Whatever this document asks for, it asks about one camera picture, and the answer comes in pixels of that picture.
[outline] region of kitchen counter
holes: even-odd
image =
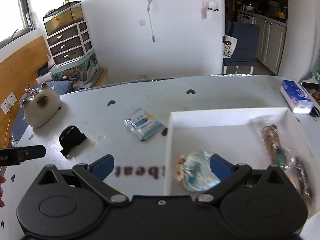
[[[264,19],[264,20],[268,20],[268,21],[270,21],[270,22],[279,24],[279,25],[281,25],[281,26],[283,26],[283,27],[287,27],[287,24],[286,24],[286,23],[277,21],[276,19],[267,17],[267,16],[265,16],[265,15],[261,15],[261,14],[257,14],[257,13],[252,13],[252,12],[247,12],[247,11],[243,11],[243,10],[237,10],[237,12],[243,13],[243,14],[246,14],[246,15],[250,15],[250,16],[256,16],[256,17],[262,18],[262,19]]]

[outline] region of wooden panel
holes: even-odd
[[[98,78],[98,80],[96,81],[96,83],[94,84],[95,87],[100,86],[101,82],[103,81],[103,79],[107,76],[108,74],[108,69],[103,69],[103,72],[101,73],[100,77]]]
[[[48,61],[47,46],[41,36],[17,50],[7,59],[0,63],[0,102],[2,103],[11,92],[15,94],[18,101],[23,96],[24,90],[30,82],[30,86],[36,84],[37,74],[35,73],[44,63]],[[17,116],[19,102],[16,102],[11,110],[11,121],[8,130],[10,137],[11,125]],[[0,109],[0,148],[4,146],[4,138],[9,122],[9,112],[4,114]]]

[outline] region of white tray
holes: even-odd
[[[247,163],[253,169],[266,169],[270,159],[252,119],[272,116],[279,128],[283,147],[290,155],[303,158],[313,186],[314,203],[309,218],[320,212],[320,168],[310,143],[289,108],[242,108],[172,112],[168,127],[165,195],[191,195],[174,178],[180,155],[208,150],[232,164]]]

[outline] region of foil packet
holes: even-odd
[[[147,140],[154,134],[156,134],[163,124],[155,120],[150,114],[144,111],[142,108],[138,108],[126,119],[122,121],[126,127],[128,127],[140,141]]]

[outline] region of black clip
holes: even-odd
[[[318,108],[316,108],[315,106],[313,106],[311,112],[310,112],[310,115],[314,118],[316,117],[320,117],[320,111]]]
[[[43,145],[0,149],[0,166],[19,165],[20,163],[44,157]]]
[[[66,156],[72,147],[79,145],[82,143],[87,137],[84,135],[84,133],[81,133],[79,128],[75,125],[71,125],[61,133],[59,137],[59,142],[63,149],[61,150],[61,153],[63,156]]]

